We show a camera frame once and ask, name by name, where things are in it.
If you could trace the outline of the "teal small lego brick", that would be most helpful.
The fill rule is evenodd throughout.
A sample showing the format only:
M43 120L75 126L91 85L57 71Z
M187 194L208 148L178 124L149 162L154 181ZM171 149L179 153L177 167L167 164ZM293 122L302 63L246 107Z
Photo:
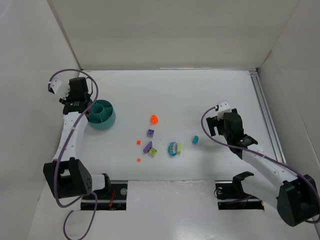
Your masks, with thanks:
M192 143L196 145L199 142L199 136L195 135L192 139Z

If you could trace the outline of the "purple square lego brick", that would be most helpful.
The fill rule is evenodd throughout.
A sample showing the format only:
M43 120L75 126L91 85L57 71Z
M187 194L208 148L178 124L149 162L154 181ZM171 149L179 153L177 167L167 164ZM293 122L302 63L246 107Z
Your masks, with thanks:
M153 129L148 129L146 135L152 138L154 136L154 133L155 131Z

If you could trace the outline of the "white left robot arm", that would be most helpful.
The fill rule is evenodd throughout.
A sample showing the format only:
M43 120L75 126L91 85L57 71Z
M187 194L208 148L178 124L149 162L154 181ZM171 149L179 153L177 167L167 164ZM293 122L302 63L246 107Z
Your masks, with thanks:
M92 103L87 79L76 77L69 80L63 104L63 128L57 151L52 161L45 163L43 174L55 199L83 197L92 192L111 191L111 181L106 173L93 175L79 159L84 131L89 123Z

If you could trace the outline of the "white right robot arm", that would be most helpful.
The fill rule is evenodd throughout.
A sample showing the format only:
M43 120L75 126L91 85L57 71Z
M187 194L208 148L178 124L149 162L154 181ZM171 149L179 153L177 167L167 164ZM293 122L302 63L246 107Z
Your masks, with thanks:
M212 107L216 116L201 117L207 124L204 133L215 143L215 135L223 136L222 146L228 147L240 160L251 165L266 180L256 178L255 173L245 171L235 175L231 183L218 183L216 194L220 200L242 201L255 197L275 208L289 226L320 222L320 196L315 180L292 167L270 157L250 135L244 133L243 121L237 109L223 101Z

